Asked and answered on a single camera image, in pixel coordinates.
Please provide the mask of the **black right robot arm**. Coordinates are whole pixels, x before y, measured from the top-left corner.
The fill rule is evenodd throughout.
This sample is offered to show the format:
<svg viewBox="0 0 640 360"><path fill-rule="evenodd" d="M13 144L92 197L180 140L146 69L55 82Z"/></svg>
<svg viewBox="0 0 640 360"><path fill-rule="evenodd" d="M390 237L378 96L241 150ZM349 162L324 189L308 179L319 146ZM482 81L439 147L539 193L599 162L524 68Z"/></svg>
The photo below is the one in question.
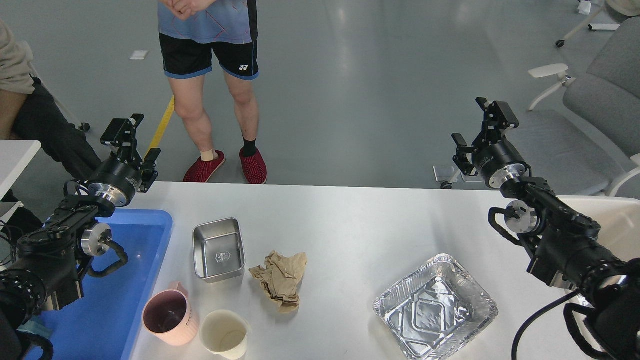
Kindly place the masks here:
<svg viewBox="0 0 640 360"><path fill-rule="evenodd" d="M624 262L598 243L601 226L562 202L506 137L519 127L503 101L476 98L482 128L471 145L460 133L455 165L465 176L480 176L487 187L511 199L489 210L489 223L530 257L526 269L549 287L572 289L556 305L573 341L596 360L639 358L639 260Z"/></svg>

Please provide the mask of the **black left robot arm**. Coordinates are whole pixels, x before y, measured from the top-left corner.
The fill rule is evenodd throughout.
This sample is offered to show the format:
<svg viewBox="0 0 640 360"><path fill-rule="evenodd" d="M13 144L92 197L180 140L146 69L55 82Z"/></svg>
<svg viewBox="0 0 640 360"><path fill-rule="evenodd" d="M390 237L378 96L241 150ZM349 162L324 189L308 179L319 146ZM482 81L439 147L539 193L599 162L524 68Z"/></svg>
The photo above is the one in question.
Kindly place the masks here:
<svg viewBox="0 0 640 360"><path fill-rule="evenodd" d="M109 157L84 183L86 193L66 194L45 225L16 241L17 260L1 272L1 358L23 360L33 347L50 360L54 348L44 336L20 330L33 316L61 310L84 296L86 275L103 278L128 264L124 248L108 224L115 210L153 186L161 150L145 157L137 150L140 113L110 121L100 143L112 146Z"/></svg>

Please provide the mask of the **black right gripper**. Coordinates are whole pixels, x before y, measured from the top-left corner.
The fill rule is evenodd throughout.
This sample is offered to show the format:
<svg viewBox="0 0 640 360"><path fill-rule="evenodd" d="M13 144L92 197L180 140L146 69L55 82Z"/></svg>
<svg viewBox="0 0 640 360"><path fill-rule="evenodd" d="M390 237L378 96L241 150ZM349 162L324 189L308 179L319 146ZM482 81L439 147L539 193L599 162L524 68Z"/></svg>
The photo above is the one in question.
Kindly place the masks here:
<svg viewBox="0 0 640 360"><path fill-rule="evenodd" d="M483 135L498 135L491 141L482 134L469 146L460 133L452 133L455 143L453 162L460 172L468 177L480 176L491 189L500 189L506 182L523 177L529 170L521 154L503 135L507 130L517 129L518 118L505 101L490 102L478 96L475 102L483 111Z"/></svg>

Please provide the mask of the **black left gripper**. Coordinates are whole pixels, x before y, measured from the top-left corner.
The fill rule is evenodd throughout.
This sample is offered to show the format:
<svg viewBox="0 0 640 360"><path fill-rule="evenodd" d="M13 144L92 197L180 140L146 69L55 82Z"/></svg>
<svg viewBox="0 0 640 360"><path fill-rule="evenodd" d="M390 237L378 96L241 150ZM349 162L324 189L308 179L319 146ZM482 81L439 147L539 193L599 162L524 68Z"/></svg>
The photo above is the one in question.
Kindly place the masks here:
<svg viewBox="0 0 640 360"><path fill-rule="evenodd" d="M156 161L162 152L150 148L142 159L137 146L137 129L144 114L114 118L100 137L104 146L120 147L101 164L87 180L87 193L105 199L115 207L130 205L137 193L147 193L158 177Z"/></svg>

